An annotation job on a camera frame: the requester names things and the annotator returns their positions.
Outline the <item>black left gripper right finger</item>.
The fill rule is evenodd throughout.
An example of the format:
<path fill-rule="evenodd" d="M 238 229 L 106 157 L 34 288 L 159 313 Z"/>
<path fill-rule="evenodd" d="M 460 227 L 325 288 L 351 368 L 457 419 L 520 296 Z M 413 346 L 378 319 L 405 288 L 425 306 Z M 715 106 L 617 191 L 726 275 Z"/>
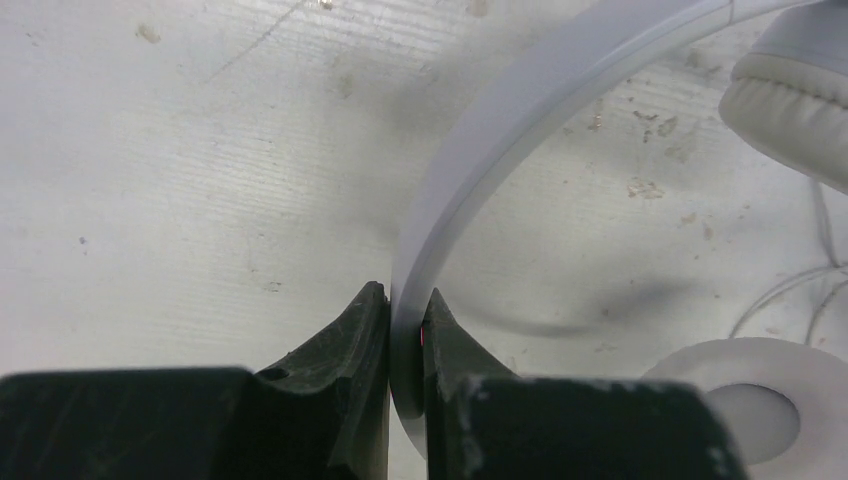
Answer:
<path fill-rule="evenodd" d="M 744 479 L 735 441 L 694 386 L 520 376 L 434 292 L 422 326 L 432 479 Z"/>

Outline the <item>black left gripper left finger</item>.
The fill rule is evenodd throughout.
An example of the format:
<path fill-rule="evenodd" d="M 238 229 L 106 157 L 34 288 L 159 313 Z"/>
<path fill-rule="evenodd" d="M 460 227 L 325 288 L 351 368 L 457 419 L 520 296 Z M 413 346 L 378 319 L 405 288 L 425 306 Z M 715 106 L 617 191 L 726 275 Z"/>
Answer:
<path fill-rule="evenodd" d="M 389 304 L 365 284 L 268 367 L 1 381 L 5 479 L 384 479 Z"/>

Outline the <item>white headphones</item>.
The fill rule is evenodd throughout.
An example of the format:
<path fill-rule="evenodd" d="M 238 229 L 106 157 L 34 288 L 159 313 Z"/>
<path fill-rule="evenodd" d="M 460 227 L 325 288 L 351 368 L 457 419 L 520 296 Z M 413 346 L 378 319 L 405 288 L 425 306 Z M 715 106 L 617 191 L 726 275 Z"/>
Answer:
<path fill-rule="evenodd" d="M 392 263 L 426 465 L 434 292 L 520 376 L 694 386 L 744 479 L 845 478 L 846 3 L 600 1 L 482 90 Z"/>

